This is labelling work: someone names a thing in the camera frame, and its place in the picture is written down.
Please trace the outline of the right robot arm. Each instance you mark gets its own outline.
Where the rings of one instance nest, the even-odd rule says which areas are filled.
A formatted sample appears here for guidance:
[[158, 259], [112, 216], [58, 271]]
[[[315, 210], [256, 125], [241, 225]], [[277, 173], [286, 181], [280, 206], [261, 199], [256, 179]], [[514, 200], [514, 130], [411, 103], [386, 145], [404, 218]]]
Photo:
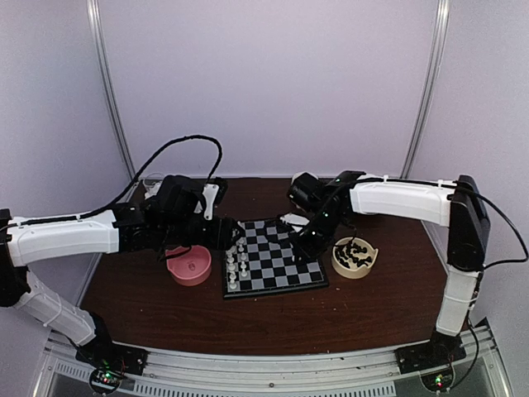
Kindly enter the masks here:
[[455, 352], [479, 294], [490, 231], [488, 213], [473, 177], [412, 181], [347, 170], [325, 182], [304, 172], [292, 178], [287, 197], [311, 216], [293, 236], [299, 259], [320, 256], [331, 246], [336, 229], [356, 217], [392, 218], [445, 228], [448, 275], [440, 312], [423, 356], [429, 364], [438, 366]]

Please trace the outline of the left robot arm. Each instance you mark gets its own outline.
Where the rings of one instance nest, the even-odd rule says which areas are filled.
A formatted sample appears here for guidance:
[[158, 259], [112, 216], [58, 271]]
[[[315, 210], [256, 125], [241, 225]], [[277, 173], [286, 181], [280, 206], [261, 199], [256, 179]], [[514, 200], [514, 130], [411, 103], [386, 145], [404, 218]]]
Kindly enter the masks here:
[[200, 183], [182, 175], [165, 177], [138, 204], [117, 200], [92, 214], [57, 218], [12, 218], [1, 211], [1, 305], [21, 309], [63, 333], [95, 367], [121, 365], [125, 357], [94, 313], [63, 300], [28, 269], [30, 263], [81, 254], [115, 254], [167, 246], [204, 246], [226, 251], [243, 229], [213, 210], [227, 188], [221, 178]]

